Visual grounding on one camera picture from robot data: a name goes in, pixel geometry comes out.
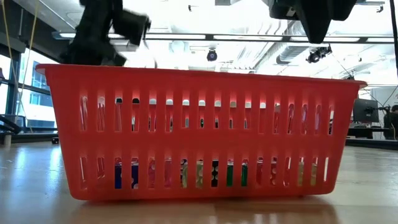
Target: basket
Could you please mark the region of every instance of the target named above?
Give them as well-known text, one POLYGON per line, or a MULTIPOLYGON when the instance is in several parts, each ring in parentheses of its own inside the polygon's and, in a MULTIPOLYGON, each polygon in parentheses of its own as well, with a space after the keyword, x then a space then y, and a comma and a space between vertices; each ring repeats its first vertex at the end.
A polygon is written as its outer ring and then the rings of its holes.
POLYGON ((80 200, 330 193, 364 82, 80 65, 47 77, 80 200))

